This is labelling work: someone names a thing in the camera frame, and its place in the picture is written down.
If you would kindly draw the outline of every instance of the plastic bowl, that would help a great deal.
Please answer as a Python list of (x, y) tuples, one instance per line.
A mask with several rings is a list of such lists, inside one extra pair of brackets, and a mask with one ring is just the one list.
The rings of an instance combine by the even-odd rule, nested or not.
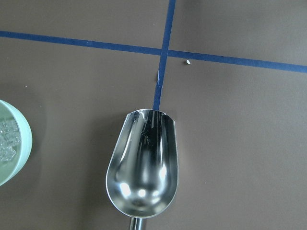
[(29, 158), (32, 147), (32, 133), (30, 126), (14, 106), (0, 100), (0, 120), (14, 119), (20, 133), (20, 143), (16, 147), (16, 155), (11, 161), (0, 162), (0, 186), (13, 178), (24, 166)]

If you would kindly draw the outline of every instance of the scoop handle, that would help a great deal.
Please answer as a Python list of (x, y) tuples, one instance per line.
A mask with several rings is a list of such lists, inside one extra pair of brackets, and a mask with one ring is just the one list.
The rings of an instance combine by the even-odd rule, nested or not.
[(129, 230), (145, 230), (146, 219), (131, 217)]

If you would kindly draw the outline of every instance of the metal scoop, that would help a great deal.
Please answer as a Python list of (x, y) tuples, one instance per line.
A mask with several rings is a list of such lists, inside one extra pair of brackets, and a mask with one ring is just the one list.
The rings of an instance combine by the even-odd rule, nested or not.
[(113, 205), (131, 217), (130, 230), (164, 211), (178, 185), (175, 122), (165, 113), (141, 109), (127, 115), (106, 174)]

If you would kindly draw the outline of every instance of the blue line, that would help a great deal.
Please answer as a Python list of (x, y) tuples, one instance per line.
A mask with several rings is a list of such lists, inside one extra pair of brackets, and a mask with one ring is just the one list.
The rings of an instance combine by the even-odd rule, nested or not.
[(160, 55), (161, 49), (142, 47), (142, 46), (129, 46), (122, 44), (106, 43), (106, 42), (95, 42), (89, 40), (79, 40), (73, 38), (64, 38), (64, 37), (53, 37), (37, 34), (24, 34), (24, 33), (15, 33), (9, 31), (0, 31), (0, 37), (8, 38), (17, 38), (23, 40), (39, 41), (39, 42), (49, 42), (57, 44), (65, 44), (72, 46), (85, 46), (99, 49), (110, 49), (110, 50), (120, 50), (133, 53), (141, 54), (151, 54), (151, 55)]
[(238, 57), (224, 57), (218, 55), (190, 53), (190, 52), (175, 51), (175, 50), (169, 50), (168, 56), (174, 58), (186, 58), (186, 59), (212, 61), (212, 62), (219, 62), (226, 64), (235, 64), (242, 66), (253, 66), (259, 68), (307, 73), (307, 66), (286, 64), (280, 62), (261, 61), (261, 60), (253, 60), (253, 59), (238, 58)]
[(163, 87), (163, 81), (164, 81), (164, 73), (165, 73), (168, 48), (169, 48), (169, 40), (171, 37), (172, 24), (173, 24), (173, 18), (174, 18), (175, 4), (176, 4), (176, 0), (170, 0), (168, 4), (166, 23), (165, 23), (165, 29), (164, 29), (164, 37), (163, 37), (161, 56), (160, 56), (159, 71), (158, 71), (158, 81), (155, 87), (155, 93), (154, 93), (154, 99), (153, 99), (153, 103), (154, 103), (153, 109), (154, 110), (159, 110), (159, 107), (160, 107), (162, 87)]

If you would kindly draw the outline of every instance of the vertical blue line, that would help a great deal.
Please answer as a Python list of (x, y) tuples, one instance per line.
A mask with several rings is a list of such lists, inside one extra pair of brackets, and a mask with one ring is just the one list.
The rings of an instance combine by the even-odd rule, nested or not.
[(174, 18), (175, 4), (176, 4), (176, 0), (170, 0), (168, 4), (164, 37), (163, 37), (163, 43), (162, 43), (162, 48), (161, 48), (159, 71), (158, 71), (158, 81), (155, 87), (155, 93), (154, 93), (154, 99), (153, 99), (153, 103), (154, 103), (153, 109), (154, 110), (159, 110), (159, 107), (160, 107), (162, 87), (163, 87), (163, 81), (164, 81), (164, 73), (165, 73), (167, 54), (168, 54), (168, 48), (169, 48), (169, 41), (171, 37), (172, 24), (173, 24), (173, 18)]

